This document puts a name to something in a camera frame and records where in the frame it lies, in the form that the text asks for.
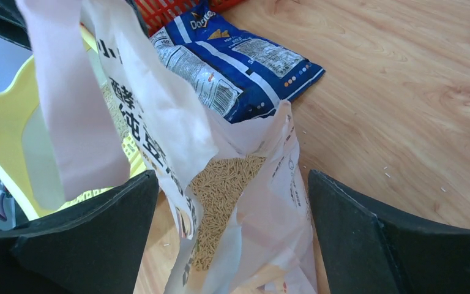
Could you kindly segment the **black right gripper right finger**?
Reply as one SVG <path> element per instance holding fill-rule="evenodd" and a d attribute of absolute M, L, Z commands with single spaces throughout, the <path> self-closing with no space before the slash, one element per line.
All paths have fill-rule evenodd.
<path fill-rule="evenodd" d="M 470 293 L 470 229 L 409 214 L 316 170 L 308 196 L 332 293 Z"/>

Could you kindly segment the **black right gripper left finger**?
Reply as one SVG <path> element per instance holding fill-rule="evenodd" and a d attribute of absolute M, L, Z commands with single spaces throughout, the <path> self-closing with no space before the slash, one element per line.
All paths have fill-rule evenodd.
<path fill-rule="evenodd" d="M 159 185 L 144 171 L 56 213 L 0 230 L 0 293 L 132 293 Z"/>

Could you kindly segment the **pink cat litter bag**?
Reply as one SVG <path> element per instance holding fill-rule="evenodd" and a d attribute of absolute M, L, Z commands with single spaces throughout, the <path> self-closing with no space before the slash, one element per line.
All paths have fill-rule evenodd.
<path fill-rule="evenodd" d="M 231 123 L 161 62 L 126 1 L 18 1 L 48 81 L 86 59 L 81 24 L 121 32 L 124 116 L 172 211 L 179 253 L 165 293 L 316 293 L 313 226 L 291 103 Z"/>

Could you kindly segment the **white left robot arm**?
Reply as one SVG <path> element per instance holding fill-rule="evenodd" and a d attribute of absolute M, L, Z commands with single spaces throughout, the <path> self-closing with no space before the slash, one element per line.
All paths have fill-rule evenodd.
<path fill-rule="evenodd" d="M 31 50 L 25 20 L 14 0 L 0 0 L 0 38 Z"/>

